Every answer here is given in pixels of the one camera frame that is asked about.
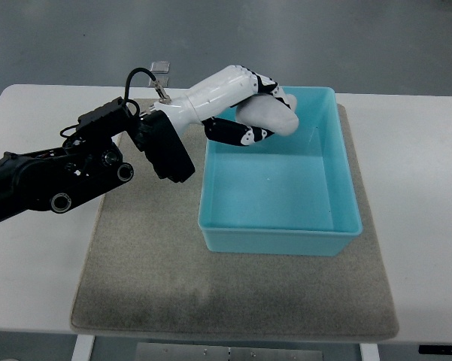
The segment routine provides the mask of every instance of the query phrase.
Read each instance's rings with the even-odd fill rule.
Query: light blue container
[[[294,134],[208,141],[199,226],[209,250],[334,256],[363,230],[334,91],[284,90],[298,99]]]

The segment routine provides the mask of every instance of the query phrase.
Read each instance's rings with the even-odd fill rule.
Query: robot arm
[[[141,111],[129,99],[129,86],[137,72],[152,78],[160,100]],[[127,107],[132,103],[135,113]],[[238,105],[236,120],[216,118]],[[273,80],[231,65],[170,99],[147,69],[131,72],[124,99],[118,98],[78,119],[61,131],[59,148],[34,153],[6,152],[0,160],[0,222],[25,210],[65,213],[100,196],[133,177],[133,167],[112,137],[127,132],[135,146],[153,164],[159,178],[184,182],[195,169],[180,135],[189,124],[205,127],[208,138],[234,145],[249,145],[275,132],[288,135],[299,124],[295,99]],[[66,132],[73,129],[71,135]]]
[[[216,118],[235,105],[236,123]],[[189,124],[202,123],[209,139],[232,145],[250,145],[273,133],[289,135],[299,124],[294,96],[239,65],[211,75],[168,104],[155,103],[153,109],[164,111],[179,135]]]

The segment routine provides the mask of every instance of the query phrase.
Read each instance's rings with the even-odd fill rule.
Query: concrete floor
[[[158,60],[177,88],[242,64],[283,85],[452,96],[452,0],[0,0],[0,94],[14,83],[123,86]],[[73,340],[0,332],[0,359],[39,360],[51,348],[70,359]],[[136,342],[99,339],[93,359],[131,359]],[[417,347],[381,349],[394,360]]]

